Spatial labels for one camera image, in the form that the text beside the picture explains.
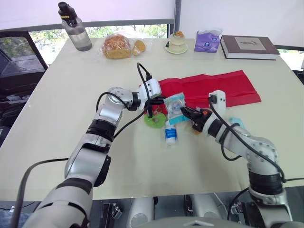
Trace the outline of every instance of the water bottle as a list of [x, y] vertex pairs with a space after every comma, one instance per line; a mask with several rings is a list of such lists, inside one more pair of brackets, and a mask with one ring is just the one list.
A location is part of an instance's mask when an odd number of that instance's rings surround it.
[[166, 121], [165, 126], [165, 139], [168, 146], [174, 145], [176, 143], [176, 129], [174, 125], [170, 125], [169, 121]]
[[82, 20], [77, 17], [75, 10], [64, 1], [58, 3], [58, 6], [58, 13], [62, 19], [62, 26], [66, 30], [76, 49], [79, 51], [90, 50], [92, 47], [91, 40], [86, 33]]

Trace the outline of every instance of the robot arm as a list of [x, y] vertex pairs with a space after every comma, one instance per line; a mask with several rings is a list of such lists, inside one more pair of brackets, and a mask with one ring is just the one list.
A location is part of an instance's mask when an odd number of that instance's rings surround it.
[[[150, 98], [161, 94], [155, 79], [146, 82]], [[113, 87], [109, 92], [117, 95], [128, 110], [143, 109], [147, 101], [144, 86], [137, 92]], [[98, 108], [91, 125], [82, 136], [66, 163], [65, 181], [57, 185], [40, 203], [27, 220], [25, 228], [87, 228], [92, 206], [92, 189], [100, 186], [107, 176], [111, 157], [107, 154], [114, 133], [126, 108], [117, 98], [107, 95]]]
[[[209, 94], [209, 97], [211, 97], [214, 109], [222, 115], [226, 108], [225, 93], [214, 91]], [[271, 227], [276, 222], [292, 221], [286, 192], [282, 187], [281, 176], [277, 168], [248, 149], [212, 111], [208, 109], [197, 111], [188, 107], [181, 108], [181, 110], [194, 122], [193, 129], [213, 136], [216, 142], [223, 144], [224, 148], [247, 160], [249, 193], [262, 217], [263, 214], [267, 214], [267, 218], [263, 218], [266, 221], [266, 227]], [[277, 150], [268, 139], [252, 136], [239, 126], [235, 126], [233, 129], [245, 143], [258, 153], [278, 163]], [[278, 213], [278, 210], [281, 209], [285, 216]]]

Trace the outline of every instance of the white blind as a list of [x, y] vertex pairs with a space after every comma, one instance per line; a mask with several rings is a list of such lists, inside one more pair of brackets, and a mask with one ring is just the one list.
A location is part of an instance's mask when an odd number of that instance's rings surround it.
[[[0, 30], [60, 24], [60, 0], [0, 0]], [[83, 22], [174, 18], [174, 0], [67, 0]]]
[[223, 28], [224, 35], [267, 36], [274, 44], [304, 46], [303, 0], [183, 0], [180, 30]]

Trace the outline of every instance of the black bottle cap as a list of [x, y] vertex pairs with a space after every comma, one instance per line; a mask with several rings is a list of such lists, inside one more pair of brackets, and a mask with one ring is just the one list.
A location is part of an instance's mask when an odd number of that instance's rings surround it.
[[58, 6], [58, 13], [62, 20], [74, 20], [77, 17], [74, 8], [70, 7], [66, 2], [62, 1], [58, 3]]

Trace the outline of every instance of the brown book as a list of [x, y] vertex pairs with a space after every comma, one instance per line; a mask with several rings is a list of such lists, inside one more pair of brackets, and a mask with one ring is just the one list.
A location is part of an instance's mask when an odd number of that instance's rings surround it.
[[275, 60], [279, 55], [268, 37], [223, 35], [220, 43], [226, 58]]

